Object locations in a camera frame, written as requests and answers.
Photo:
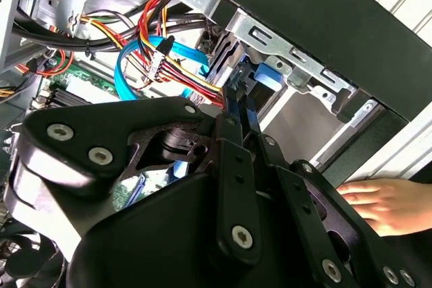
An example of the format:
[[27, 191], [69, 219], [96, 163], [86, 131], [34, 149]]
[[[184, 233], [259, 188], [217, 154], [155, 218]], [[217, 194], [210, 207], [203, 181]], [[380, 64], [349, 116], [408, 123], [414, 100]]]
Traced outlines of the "bare person hand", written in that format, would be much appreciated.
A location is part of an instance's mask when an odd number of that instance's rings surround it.
[[344, 183], [338, 193], [382, 236], [431, 228], [431, 185], [407, 179], [369, 179]]

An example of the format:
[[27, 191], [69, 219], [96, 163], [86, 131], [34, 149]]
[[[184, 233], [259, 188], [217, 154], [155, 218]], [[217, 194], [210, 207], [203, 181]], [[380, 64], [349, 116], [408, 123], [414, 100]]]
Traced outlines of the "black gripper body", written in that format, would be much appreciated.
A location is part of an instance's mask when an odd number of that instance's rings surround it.
[[303, 287], [304, 258], [273, 200], [256, 197], [263, 255], [252, 268], [211, 262], [215, 187], [204, 175], [170, 185], [95, 225], [76, 248], [68, 287]]

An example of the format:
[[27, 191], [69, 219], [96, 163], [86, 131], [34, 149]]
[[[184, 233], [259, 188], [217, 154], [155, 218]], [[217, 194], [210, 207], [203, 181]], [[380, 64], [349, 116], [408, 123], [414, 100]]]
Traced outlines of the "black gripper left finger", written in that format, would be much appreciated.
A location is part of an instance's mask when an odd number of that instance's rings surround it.
[[53, 240], [71, 260], [82, 238], [112, 215], [112, 193], [143, 171], [192, 165], [216, 187], [211, 241], [249, 263], [260, 243], [252, 157], [240, 103], [222, 90], [216, 117], [183, 97], [42, 109], [19, 130], [15, 217]]

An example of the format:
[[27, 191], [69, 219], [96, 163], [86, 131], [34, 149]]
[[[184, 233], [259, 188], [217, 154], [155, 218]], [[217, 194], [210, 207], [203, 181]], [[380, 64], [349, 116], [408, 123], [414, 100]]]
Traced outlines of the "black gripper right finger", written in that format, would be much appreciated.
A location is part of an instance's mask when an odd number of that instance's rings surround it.
[[308, 162], [288, 164], [277, 142], [260, 131], [254, 102], [236, 95], [244, 141], [278, 208], [285, 208], [307, 261], [307, 287], [418, 287], [401, 257]]

